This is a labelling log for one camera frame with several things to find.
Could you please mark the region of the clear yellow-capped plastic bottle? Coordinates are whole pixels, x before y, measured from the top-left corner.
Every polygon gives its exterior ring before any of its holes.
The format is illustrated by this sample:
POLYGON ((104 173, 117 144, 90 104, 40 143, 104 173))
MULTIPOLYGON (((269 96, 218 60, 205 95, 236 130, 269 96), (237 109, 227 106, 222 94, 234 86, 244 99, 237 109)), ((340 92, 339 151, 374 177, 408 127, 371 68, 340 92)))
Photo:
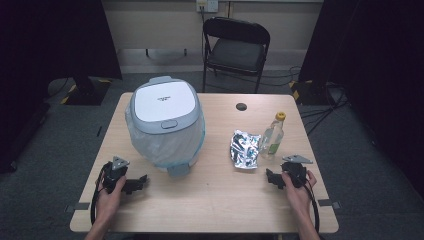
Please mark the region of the clear yellow-capped plastic bottle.
POLYGON ((259 153, 262 157, 268 158, 274 156, 284 137, 283 125, 286 119, 286 114, 282 111, 277 112, 271 125, 265 130, 259 153))

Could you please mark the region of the crumpled silver foil wrapper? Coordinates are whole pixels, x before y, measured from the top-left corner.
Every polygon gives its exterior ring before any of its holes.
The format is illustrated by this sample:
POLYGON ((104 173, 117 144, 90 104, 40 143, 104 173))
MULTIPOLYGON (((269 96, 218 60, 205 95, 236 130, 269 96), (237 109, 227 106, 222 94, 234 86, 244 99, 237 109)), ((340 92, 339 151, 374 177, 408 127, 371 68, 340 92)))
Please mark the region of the crumpled silver foil wrapper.
POLYGON ((236 168, 252 170, 258 167, 260 135, 235 130, 230 142, 230 158, 236 168))

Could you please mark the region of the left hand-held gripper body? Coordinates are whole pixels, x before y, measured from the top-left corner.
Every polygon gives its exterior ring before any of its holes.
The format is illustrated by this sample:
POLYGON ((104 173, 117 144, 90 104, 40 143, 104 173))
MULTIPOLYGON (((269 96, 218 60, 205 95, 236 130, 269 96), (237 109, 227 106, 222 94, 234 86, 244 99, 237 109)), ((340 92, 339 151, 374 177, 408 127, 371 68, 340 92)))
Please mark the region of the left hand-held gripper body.
POLYGON ((114 156, 112 161, 109 161, 104 165, 102 184, 108 193, 113 192, 117 181, 122 176, 126 175, 129 164, 129 161, 124 160, 118 156, 114 156))

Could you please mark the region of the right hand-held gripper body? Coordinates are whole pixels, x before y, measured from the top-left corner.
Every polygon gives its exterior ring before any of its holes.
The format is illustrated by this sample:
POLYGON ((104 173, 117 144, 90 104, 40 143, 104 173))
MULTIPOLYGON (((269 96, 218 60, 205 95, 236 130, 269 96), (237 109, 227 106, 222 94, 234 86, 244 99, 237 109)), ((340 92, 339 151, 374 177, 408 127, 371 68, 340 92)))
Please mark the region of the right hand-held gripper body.
POLYGON ((296 188, 300 188, 306 184, 306 172, 307 169, 305 164, 312 164, 313 161, 303 157, 301 155, 291 155, 283 157, 283 163, 281 165, 282 170, 286 172, 292 181, 292 184, 296 188))

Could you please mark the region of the grey tape strip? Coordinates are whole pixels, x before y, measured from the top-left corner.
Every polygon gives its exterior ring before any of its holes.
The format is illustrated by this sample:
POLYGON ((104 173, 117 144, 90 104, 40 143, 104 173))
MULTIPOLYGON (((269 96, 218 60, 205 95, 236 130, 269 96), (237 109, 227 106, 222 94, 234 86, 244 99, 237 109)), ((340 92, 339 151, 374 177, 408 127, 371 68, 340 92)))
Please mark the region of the grey tape strip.
POLYGON ((88 210, 90 207, 90 203, 88 202, 78 202, 73 205, 67 205, 64 209, 65 213, 73 213, 76 210, 88 210))
POLYGON ((321 207, 331 206, 333 209, 340 209, 342 207, 339 201, 332 201, 331 199, 319 199, 318 204, 321 207))

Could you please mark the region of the person's left hand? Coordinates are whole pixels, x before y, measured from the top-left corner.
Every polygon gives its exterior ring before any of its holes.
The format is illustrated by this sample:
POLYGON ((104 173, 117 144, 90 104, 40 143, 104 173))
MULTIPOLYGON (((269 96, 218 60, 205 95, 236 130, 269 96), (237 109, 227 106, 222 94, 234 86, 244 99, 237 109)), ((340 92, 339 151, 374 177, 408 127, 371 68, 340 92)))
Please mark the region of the person's left hand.
POLYGON ((112 193, 108 193, 103 188, 103 182, 98 186, 98 198, 96 203, 96 221, 111 220, 120 206, 121 190, 127 178, 121 176, 115 185, 112 193))

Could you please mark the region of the person's right hand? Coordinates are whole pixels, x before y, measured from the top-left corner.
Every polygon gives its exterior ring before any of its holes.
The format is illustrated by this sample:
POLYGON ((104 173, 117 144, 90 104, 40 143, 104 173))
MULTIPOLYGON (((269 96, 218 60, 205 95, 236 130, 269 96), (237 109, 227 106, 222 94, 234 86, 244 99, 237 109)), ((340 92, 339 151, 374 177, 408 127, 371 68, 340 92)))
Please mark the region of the person's right hand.
POLYGON ((281 177, 286 184, 286 195, 289 204, 294 212, 294 216, 297 219, 309 220, 311 195, 313 192, 313 187, 317 183, 314 174, 310 170, 307 171, 308 183, 305 187, 302 188, 296 188, 293 185, 288 173, 282 172, 281 177))

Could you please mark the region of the black curtain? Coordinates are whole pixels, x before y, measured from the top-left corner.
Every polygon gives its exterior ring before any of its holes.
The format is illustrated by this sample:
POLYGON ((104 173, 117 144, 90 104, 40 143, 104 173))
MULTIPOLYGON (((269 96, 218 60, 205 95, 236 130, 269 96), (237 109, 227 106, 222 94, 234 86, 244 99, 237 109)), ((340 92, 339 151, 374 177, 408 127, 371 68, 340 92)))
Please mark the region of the black curtain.
POLYGON ((424 0, 323 0, 299 79, 343 85, 424 198, 424 0))
POLYGON ((51 81, 122 77, 102 0, 0 0, 0 173, 15 160, 49 105, 51 81))

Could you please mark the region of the white wall outlet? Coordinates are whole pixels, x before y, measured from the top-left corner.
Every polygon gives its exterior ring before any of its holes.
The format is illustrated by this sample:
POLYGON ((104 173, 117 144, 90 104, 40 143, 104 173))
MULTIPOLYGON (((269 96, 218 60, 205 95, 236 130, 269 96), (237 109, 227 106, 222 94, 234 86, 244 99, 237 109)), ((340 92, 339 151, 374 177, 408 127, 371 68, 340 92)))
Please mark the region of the white wall outlet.
POLYGON ((218 0, 196 0, 196 11, 205 13, 217 13, 219 10, 218 0))

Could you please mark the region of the black striped stand base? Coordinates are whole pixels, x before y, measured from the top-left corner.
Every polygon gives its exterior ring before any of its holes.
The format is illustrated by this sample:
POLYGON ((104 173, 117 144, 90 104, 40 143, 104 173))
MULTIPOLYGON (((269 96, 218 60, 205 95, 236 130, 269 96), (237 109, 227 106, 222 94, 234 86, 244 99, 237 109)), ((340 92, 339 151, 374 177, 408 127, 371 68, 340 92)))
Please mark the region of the black striped stand base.
POLYGON ((305 82, 291 81, 289 87, 295 102, 300 105, 333 105, 333 97, 326 84, 318 84, 313 80, 305 82))
POLYGON ((100 106, 110 85, 109 80, 77 77, 75 84, 61 100, 61 104, 100 106))

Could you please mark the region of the translucent trash bag liner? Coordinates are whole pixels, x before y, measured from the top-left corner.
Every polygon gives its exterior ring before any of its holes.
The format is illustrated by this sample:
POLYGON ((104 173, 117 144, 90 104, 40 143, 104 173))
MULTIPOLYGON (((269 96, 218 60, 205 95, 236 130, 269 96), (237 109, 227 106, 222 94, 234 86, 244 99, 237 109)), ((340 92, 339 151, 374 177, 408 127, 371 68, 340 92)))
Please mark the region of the translucent trash bag liner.
POLYGON ((165 171, 181 164, 191 167, 197 162, 205 138, 203 113, 189 127, 164 134, 148 134, 139 130, 131 117, 130 106, 125 110, 125 120, 133 147, 155 167, 165 171))

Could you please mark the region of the black folding chair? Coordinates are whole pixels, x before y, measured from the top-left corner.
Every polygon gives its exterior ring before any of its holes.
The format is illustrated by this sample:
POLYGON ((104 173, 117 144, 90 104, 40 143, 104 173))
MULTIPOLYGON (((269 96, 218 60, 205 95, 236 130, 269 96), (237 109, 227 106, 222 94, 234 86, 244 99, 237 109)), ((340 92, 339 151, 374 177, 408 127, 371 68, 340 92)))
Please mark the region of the black folding chair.
POLYGON ((258 23, 227 17, 212 17, 203 23, 205 40, 202 90, 206 88, 206 72, 212 68, 256 76, 254 92, 259 89, 270 45, 268 30, 258 23))

